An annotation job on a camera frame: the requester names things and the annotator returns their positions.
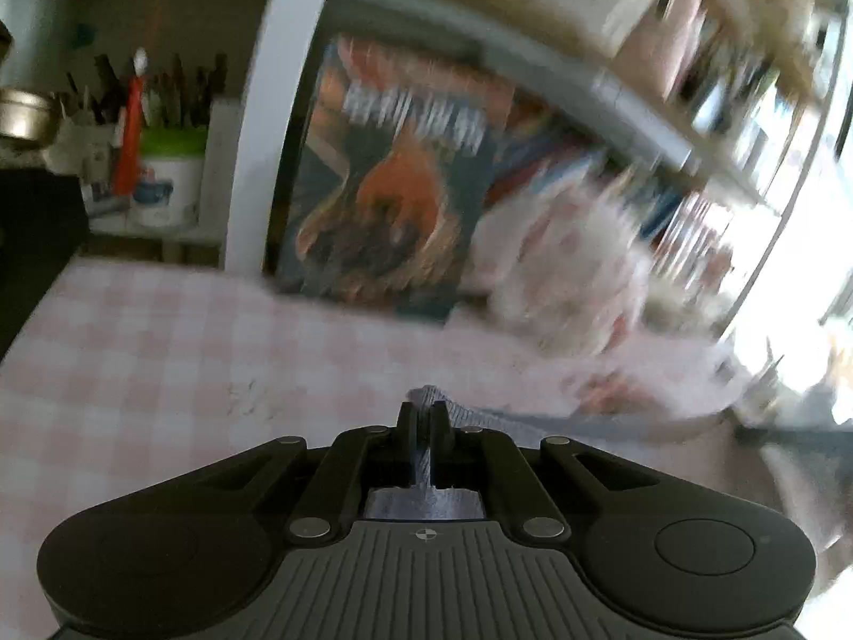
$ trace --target ribbed gray panel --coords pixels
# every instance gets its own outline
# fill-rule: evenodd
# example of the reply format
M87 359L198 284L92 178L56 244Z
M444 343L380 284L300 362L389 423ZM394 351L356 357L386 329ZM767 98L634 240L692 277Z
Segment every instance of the ribbed gray panel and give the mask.
M437 536L418 538L425 529ZM668 637L611 611L564 555L515 545L494 522L357 522L342 542L287 555L252 604L185 640ZM756 640L802 639L782 626Z

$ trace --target metal screw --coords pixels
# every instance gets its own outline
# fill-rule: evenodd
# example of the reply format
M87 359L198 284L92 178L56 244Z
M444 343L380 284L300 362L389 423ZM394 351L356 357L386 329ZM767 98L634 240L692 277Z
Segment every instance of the metal screw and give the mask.
M302 517L290 523L290 533L300 539L324 537L331 529L331 525L319 517Z
M524 523L525 533L535 539L553 539L566 531L562 522L550 517L534 517Z

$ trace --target green lid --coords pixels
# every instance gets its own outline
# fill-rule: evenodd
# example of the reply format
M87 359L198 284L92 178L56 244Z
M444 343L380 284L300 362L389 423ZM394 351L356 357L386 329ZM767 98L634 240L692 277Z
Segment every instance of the green lid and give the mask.
M198 127L193 130L156 129L142 130L139 144L141 156L188 157L204 156L207 144L207 129Z

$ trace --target book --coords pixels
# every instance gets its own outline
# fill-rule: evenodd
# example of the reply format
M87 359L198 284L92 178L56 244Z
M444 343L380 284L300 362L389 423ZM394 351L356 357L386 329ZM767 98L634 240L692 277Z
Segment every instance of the book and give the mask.
M496 76L336 37L293 181L281 288L444 320L513 94Z

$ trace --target pink and white tablecloth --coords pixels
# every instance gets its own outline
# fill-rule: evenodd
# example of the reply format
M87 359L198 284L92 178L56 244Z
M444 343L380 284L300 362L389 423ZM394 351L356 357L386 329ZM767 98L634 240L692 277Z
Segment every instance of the pink and white tablecloth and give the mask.
M0 366L0 637L54 630L35 563L68 515L279 435L323 445L392 424L427 384L462 404L565 414L571 365L470 317L442 329L213 271L74 260ZM670 380L701 404L676 366Z

